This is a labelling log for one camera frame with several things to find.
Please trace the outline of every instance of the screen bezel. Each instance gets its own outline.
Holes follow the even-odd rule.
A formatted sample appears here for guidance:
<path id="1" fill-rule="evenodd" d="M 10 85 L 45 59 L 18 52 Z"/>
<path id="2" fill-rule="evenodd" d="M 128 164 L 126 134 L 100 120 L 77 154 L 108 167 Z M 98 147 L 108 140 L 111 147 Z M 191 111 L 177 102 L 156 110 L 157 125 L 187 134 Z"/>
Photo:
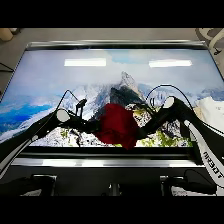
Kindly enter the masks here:
<path id="1" fill-rule="evenodd" d="M 208 50 L 203 41 L 53 41 L 53 42 L 31 42 L 26 46 L 26 51 L 36 50 L 79 50 L 79 49 L 190 49 L 190 50 Z M 14 76 L 16 68 L 11 75 L 8 85 L 2 94 L 0 103 L 7 91 L 7 88 Z M 224 81 L 221 72 L 216 65 L 218 72 Z M 43 147 L 28 146 L 19 157 L 27 158 L 149 158 L 149 159 L 193 159 L 201 164 L 201 157 L 196 144 L 194 147 L 136 147 L 131 150 L 123 148 L 101 148 L 101 147 Z"/>

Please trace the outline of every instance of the red cloth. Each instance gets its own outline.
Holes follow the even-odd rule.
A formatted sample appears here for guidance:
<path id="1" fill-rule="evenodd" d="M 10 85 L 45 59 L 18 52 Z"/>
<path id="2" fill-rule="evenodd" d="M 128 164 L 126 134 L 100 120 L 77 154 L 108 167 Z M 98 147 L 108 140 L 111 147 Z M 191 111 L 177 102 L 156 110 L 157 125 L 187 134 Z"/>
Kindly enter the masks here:
<path id="1" fill-rule="evenodd" d="M 106 144 L 121 144 L 130 149 L 136 145 L 138 124 L 133 112 L 119 104 L 106 104 L 105 114 L 100 117 L 101 131 L 95 136 Z"/>

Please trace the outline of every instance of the blue sky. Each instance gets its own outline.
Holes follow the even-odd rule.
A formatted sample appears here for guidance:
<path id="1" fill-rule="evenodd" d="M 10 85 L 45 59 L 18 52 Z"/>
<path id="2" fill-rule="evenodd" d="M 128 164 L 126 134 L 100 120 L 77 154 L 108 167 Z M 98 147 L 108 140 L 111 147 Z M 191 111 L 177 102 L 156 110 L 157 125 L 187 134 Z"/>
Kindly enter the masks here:
<path id="1" fill-rule="evenodd" d="M 65 59 L 106 58 L 105 67 L 64 67 Z M 189 67 L 150 68 L 149 60 L 191 60 Z M 47 50 L 25 52 L 3 99 L 7 95 L 51 96 L 80 84 L 111 84 L 121 72 L 137 83 L 154 87 L 172 84 L 185 92 L 223 88 L 211 56 L 204 50 Z"/>

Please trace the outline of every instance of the display screen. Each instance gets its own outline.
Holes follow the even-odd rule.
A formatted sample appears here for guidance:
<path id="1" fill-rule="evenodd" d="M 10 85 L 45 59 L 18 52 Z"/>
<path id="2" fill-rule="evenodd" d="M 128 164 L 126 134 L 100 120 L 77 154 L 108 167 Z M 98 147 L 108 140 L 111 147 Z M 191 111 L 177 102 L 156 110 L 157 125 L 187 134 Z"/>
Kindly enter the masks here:
<path id="1" fill-rule="evenodd" d="M 138 107 L 154 87 L 179 88 L 194 108 L 204 98 L 224 100 L 224 82 L 207 50 L 108 49 L 25 51 L 0 103 L 0 142 L 26 130 L 54 111 L 66 90 L 87 99 L 83 118 L 98 119 L 107 103 L 133 110 L 139 126 L 150 115 Z M 153 91 L 147 103 L 158 111 L 168 96 L 186 100 L 172 87 Z M 66 95 L 62 107 L 75 111 L 77 101 Z M 119 147 L 106 145 L 94 135 L 56 128 L 32 146 Z M 190 147 L 180 134 L 180 124 L 164 124 L 155 134 L 139 140 L 137 147 Z"/>

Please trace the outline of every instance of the red object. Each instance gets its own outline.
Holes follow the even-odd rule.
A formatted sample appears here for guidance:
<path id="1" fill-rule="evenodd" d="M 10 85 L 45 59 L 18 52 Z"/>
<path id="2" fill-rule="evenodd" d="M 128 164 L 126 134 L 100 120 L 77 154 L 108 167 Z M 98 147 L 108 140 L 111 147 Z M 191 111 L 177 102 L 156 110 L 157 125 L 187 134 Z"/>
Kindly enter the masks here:
<path id="1" fill-rule="evenodd" d="M 106 144 L 121 144 L 130 149 L 136 145 L 138 124 L 133 112 L 119 104 L 106 104 L 105 114 L 100 117 L 101 131 L 95 136 Z"/>

